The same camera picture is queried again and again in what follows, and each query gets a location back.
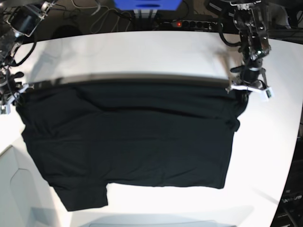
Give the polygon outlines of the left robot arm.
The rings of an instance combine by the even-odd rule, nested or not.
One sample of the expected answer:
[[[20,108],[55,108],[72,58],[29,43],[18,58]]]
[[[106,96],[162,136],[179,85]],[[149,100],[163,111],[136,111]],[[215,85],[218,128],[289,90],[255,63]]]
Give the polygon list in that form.
[[[264,102],[273,96],[272,87],[267,84],[263,58],[269,55],[271,46],[268,37],[267,5],[261,0],[227,0],[234,8],[233,23],[239,31],[240,41],[228,42],[223,34],[222,17],[227,11],[223,8],[219,16],[218,33],[228,47],[237,47],[243,55],[241,65],[231,68],[235,76],[229,77],[226,91],[243,91],[247,95],[257,93]]]

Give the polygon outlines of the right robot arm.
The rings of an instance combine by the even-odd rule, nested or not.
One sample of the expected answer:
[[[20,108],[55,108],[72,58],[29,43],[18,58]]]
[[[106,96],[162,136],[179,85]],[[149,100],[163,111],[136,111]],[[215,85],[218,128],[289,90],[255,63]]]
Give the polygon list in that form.
[[[48,12],[56,4],[55,0],[2,0],[0,8],[12,8],[5,23],[9,30],[0,36],[0,106],[18,102],[21,93],[26,90],[15,79],[22,78],[24,73],[11,73],[10,68],[22,65],[34,51],[37,38],[35,30],[48,16]],[[33,46],[28,54],[16,62],[15,55],[25,38],[33,37]]]

